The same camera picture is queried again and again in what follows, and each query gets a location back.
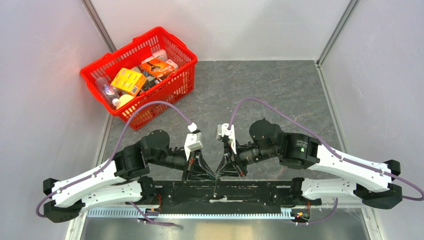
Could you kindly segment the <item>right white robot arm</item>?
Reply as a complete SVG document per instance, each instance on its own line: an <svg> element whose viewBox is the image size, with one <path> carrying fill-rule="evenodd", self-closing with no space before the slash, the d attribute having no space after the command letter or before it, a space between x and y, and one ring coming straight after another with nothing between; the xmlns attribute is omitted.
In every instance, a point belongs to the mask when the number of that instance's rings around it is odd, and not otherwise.
<svg viewBox="0 0 424 240"><path fill-rule="evenodd" d="M350 198L364 205L389 210L403 199L402 188L393 183L401 172L400 163L388 160L372 162L345 154L302 133L282 131L266 119L249 128L251 141L239 144L233 125L217 126L217 139L223 142L224 155L216 170L217 177L246 177L248 166L278 158L282 166L334 175L333 179L296 177L288 191L289 200L300 205L306 200Z"/></svg>

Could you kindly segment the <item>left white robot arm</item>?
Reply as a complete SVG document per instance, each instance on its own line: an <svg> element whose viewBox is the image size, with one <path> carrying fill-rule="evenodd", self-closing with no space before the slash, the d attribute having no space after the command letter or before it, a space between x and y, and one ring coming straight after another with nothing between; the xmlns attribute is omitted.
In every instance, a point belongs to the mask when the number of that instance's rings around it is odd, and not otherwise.
<svg viewBox="0 0 424 240"><path fill-rule="evenodd" d="M186 136L183 147L170 148L169 134L157 129L87 172L66 180L45 179L46 199L37 215L63 223L101 205L160 203L160 193L148 176L150 164L182 171L183 182L215 181L203 158L201 137L201 131L195 130Z"/></svg>

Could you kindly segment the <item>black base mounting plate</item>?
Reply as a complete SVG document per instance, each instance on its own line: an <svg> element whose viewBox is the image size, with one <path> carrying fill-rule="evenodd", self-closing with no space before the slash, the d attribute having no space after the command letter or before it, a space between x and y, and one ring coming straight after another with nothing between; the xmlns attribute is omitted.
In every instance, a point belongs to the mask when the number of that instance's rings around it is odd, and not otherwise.
<svg viewBox="0 0 424 240"><path fill-rule="evenodd" d="M159 205L161 214L277 214L281 208L322 205L296 195L289 180L155 180L137 205Z"/></svg>

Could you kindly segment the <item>yellow round ball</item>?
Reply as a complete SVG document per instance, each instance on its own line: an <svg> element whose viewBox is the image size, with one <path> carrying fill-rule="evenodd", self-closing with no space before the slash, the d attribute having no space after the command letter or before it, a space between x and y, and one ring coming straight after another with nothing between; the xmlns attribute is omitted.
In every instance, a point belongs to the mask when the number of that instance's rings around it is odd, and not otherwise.
<svg viewBox="0 0 424 240"><path fill-rule="evenodd" d="M130 94L123 94L119 98L119 105L116 109L122 108L125 104L129 103L134 97Z"/></svg>

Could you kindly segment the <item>red plastic shopping basket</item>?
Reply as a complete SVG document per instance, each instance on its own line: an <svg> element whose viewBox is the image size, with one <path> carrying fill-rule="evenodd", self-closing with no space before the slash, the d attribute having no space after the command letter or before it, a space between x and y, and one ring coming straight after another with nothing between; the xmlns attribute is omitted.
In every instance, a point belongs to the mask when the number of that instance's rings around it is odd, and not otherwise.
<svg viewBox="0 0 424 240"><path fill-rule="evenodd" d="M165 50L169 59L178 65L178 69L168 78L153 86L146 92L129 101L120 108L114 107L102 95L96 86L96 79L105 77L113 80L121 68L130 69L140 64L152 53ZM171 104L184 98L195 87L195 66L197 56L175 35L157 26L132 39L132 42L113 53L106 53L101 58L83 67L80 75L86 81L87 88L104 108L114 117L127 122L142 105L152 101L165 101Z"/></svg>

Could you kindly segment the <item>clear plastic bottle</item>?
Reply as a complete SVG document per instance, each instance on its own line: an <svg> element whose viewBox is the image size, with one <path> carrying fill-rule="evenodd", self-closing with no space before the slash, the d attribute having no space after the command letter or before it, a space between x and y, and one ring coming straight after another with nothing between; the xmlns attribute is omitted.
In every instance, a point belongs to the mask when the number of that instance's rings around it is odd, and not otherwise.
<svg viewBox="0 0 424 240"><path fill-rule="evenodd" d="M118 107L120 105L121 101L119 94L109 84L108 80L105 77L98 77L95 80L95 84L97 86L97 89L100 91L102 97L109 105L113 107Z"/></svg>

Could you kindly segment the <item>yellow orange carton box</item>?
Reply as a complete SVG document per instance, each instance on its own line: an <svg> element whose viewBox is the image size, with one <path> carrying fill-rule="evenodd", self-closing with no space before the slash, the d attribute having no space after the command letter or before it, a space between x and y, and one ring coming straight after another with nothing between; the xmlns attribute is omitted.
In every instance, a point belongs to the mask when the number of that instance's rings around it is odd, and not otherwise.
<svg viewBox="0 0 424 240"><path fill-rule="evenodd" d="M140 72L121 68L111 82L111 85L122 92L135 97L142 90L147 77Z"/></svg>

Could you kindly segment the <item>white small box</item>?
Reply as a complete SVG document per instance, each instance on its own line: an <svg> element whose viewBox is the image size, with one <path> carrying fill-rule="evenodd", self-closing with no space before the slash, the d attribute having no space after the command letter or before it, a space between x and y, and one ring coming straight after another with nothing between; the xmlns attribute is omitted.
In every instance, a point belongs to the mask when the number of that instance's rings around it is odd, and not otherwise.
<svg viewBox="0 0 424 240"><path fill-rule="evenodd" d="M169 58L168 58L168 54L164 49L160 49L156 52L154 52L151 56L147 57L146 59L144 59L141 64L144 64L152 59L160 59L161 61L166 62Z"/></svg>

